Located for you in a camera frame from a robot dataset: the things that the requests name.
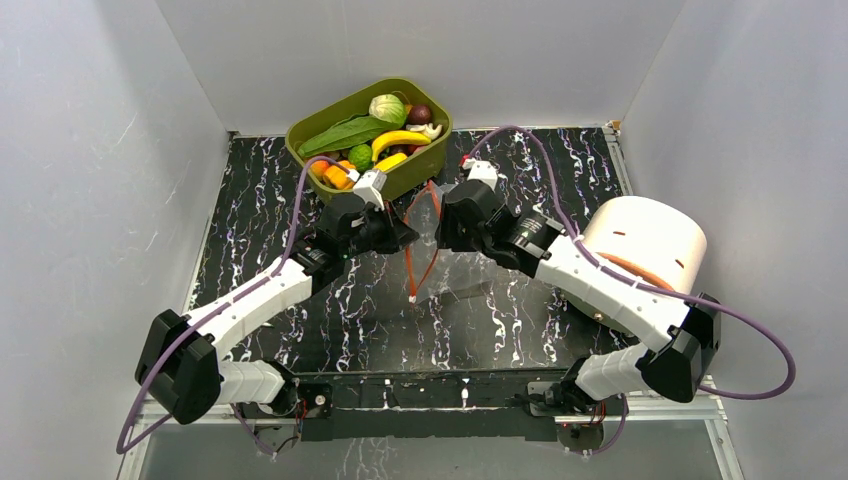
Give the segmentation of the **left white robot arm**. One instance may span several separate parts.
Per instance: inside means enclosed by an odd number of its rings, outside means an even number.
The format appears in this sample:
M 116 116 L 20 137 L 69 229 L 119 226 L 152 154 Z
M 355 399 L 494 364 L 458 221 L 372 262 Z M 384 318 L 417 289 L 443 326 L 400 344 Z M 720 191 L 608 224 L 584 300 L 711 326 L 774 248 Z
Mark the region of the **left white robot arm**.
M 275 416 L 290 414 L 299 400 L 294 373 L 274 360 L 236 362 L 227 354 L 274 316 L 327 287 L 350 259 L 398 253 L 418 237 L 389 205 L 354 194 L 335 197 L 294 238 L 287 257 L 203 307 L 160 313 L 135 380 L 182 425 L 225 404 L 254 403 Z

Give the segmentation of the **clear zip top bag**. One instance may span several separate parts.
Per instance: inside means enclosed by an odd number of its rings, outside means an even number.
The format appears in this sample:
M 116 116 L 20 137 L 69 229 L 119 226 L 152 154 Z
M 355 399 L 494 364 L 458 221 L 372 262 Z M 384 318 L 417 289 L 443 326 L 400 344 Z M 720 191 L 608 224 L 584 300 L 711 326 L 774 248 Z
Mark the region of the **clear zip top bag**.
M 499 268 L 482 254 L 437 247 L 441 200 L 452 188 L 451 184 L 428 181 L 405 212 L 404 222 L 419 234 L 404 250 L 408 300 L 412 304 L 442 296 L 457 299 L 477 296 L 497 279 Z

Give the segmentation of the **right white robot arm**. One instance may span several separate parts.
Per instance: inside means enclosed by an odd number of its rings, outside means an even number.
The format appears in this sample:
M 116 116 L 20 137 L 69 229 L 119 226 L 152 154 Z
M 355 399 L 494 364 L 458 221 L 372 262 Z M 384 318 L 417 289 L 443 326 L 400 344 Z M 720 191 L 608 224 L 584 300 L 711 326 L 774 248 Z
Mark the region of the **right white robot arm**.
M 624 327 L 638 344 L 579 359 L 559 389 L 565 405 L 590 413 L 602 400 L 637 390 L 688 403 L 718 350 L 715 300 L 656 293 L 598 259 L 588 260 L 558 221 L 534 210 L 515 214 L 494 190 L 469 180 L 442 198 L 437 243 L 453 252 L 480 252 L 508 270 L 553 285 Z

